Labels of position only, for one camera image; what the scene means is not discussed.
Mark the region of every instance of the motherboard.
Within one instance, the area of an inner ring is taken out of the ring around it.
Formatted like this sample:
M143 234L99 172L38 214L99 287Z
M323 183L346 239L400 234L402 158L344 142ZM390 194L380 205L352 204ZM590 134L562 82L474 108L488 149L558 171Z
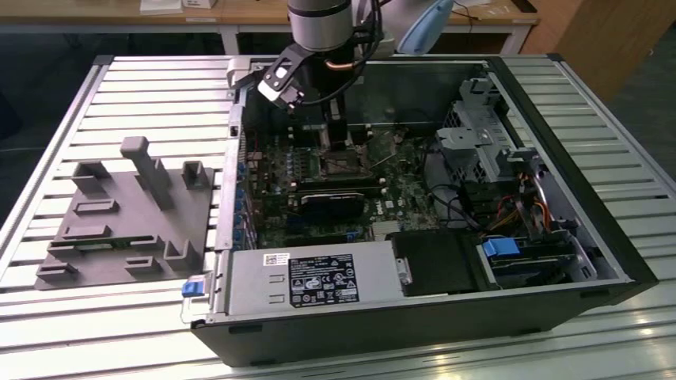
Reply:
M400 125L354 127L344 150L327 149L320 127L255 141L247 164L259 248L438 228L422 177L426 141Z

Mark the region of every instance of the sticker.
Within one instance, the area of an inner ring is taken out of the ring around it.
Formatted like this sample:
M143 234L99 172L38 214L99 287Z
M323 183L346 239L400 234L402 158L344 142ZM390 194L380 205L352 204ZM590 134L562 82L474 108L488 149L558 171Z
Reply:
M288 259L288 278L294 307L359 302L352 255Z
M263 266L287 265L290 256L288 253L267 253L263 255Z
M207 17L194 17L194 18L187 18L186 22L216 22L216 19L207 18Z

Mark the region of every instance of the black cable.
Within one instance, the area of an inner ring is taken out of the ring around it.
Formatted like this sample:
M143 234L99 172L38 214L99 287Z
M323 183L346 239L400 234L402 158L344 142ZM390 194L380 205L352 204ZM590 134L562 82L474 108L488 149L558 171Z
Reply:
M463 14L463 16L467 17L467 19L470 20L470 32L467 33L467 53L470 53L470 47L471 47L471 38L472 38L472 29L475 28L475 22L474 20L478 20L479 21L479 17L474 17L471 14L470 14L470 8L467 6L464 6L460 2L455 2L455 4L458 4L459 6L462 6L463 8L466 8L466 12L467 14Z
M326 97L316 99L315 101L300 101L298 105L300 107L310 107L314 105L320 105L322 103L331 101L335 99L346 90L354 85L358 81L362 73L364 72L366 63L374 56L375 52L379 50L380 39L383 38L383 13L380 12L380 4L379 0L371 0L371 14L370 18L372 18L372 37L374 42L367 47L367 53L362 57L362 59L354 64L355 71L350 80Z

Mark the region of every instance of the white label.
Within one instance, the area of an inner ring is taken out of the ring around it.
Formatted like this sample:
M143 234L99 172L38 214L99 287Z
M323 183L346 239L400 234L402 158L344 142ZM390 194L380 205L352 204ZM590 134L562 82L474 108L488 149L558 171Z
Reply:
M196 18L187 18L186 22L216 22L216 19L207 18L207 17L196 17Z
M342 295L342 296L343 296L343 295L355 295L355 294L358 294L358 290L356 290L356 289L343 289L343 290L340 291L340 295Z
M272 265L288 265L290 253L267 253L263 255L263 265L270 267Z

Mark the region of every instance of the table leg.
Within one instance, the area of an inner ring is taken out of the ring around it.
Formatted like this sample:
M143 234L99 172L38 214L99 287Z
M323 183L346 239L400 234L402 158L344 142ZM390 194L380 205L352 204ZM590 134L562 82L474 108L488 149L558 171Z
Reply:
M239 28L236 25L222 25L219 27L219 33L222 34L223 49L227 55L240 54L240 45L236 42L236 35Z
M519 54L522 47L524 46L530 31L531 25L515 25L512 27L512 31L507 37L500 54Z

